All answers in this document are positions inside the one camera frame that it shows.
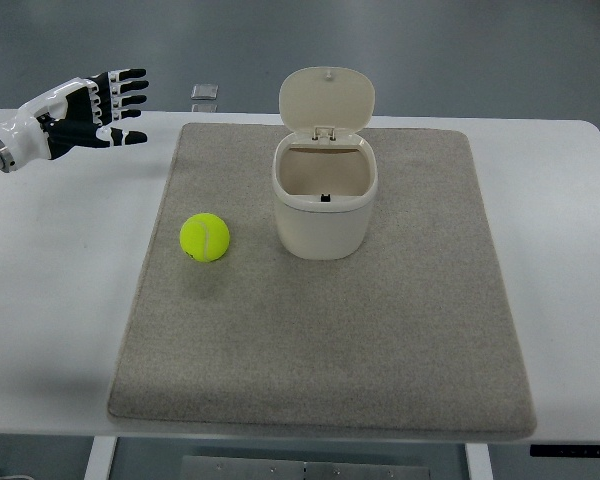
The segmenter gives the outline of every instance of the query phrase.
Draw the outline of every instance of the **tennis ball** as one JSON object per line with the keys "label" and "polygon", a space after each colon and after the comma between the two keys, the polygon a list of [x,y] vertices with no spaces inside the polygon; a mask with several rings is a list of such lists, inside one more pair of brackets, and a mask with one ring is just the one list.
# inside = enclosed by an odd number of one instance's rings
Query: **tennis ball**
{"label": "tennis ball", "polygon": [[194,260],[213,262],[229,248],[227,224],[212,213],[198,213],[182,225],[180,246]]}

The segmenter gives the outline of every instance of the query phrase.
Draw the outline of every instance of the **robotic hand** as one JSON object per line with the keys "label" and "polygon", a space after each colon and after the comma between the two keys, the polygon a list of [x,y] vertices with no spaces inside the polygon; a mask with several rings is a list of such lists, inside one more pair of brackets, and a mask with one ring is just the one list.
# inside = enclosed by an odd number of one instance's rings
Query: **robotic hand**
{"label": "robotic hand", "polygon": [[133,95],[149,85],[145,70],[116,70],[95,77],[74,78],[22,105],[0,123],[0,170],[13,172],[31,160],[54,160],[74,146],[106,148],[147,141],[142,132],[107,125],[140,116],[129,105],[146,101]]}

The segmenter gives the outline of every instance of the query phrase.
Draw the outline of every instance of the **gray carpet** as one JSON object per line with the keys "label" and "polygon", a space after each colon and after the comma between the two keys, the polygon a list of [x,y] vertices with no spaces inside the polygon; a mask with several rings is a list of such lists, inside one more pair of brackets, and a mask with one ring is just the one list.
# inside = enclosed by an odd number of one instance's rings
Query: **gray carpet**
{"label": "gray carpet", "polygon": [[[360,249],[280,244],[271,163],[284,127],[184,127],[109,399],[118,419],[512,439],[535,416],[468,141],[368,129],[379,192]],[[221,216],[202,264],[182,223]]]}

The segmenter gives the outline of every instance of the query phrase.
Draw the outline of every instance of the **open lid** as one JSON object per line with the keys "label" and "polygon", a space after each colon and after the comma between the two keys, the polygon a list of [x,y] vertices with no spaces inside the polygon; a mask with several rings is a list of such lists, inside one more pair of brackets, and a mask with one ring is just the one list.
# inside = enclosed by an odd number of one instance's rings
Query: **open lid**
{"label": "open lid", "polygon": [[355,133],[373,114],[376,93],[363,74],[342,67],[311,67],[287,77],[280,87],[280,116],[294,132],[316,127]]}

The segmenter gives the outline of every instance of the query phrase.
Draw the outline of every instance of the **robot finger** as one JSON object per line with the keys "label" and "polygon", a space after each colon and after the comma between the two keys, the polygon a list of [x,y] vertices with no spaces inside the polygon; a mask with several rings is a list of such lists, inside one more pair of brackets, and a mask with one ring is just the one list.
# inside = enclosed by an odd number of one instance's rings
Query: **robot finger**
{"label": "robot finger", "polygon": [[142,89],[147,88],[148,86],[149,86],[149,82],[147,82],[146,80],[134,80],[133,82],[122,83],[117,92],[113,88],[111,89],[111,91],[114,94],[115,93],[127,93],[127,92],[130,92],[131,90],[142,90]]}
{"label": "robot finger", "polygon": [[128,105],[137,105],[147,101],[146,95],[131,95],[129,97],[114,97],[111,99],[113,109],[120,109]]}
{"label": "robot finger", "polygon": [[113,112],[113,120],[122,120],[123,118],[136,118],[140,116],[140,110],[116,110]]}
{"label": "robot finger", "polygon": [[126,70],[112,70],[109,72],[110,82],[124,82],[131,78],[142,78],[147,74],[144,68],[128,68]]}

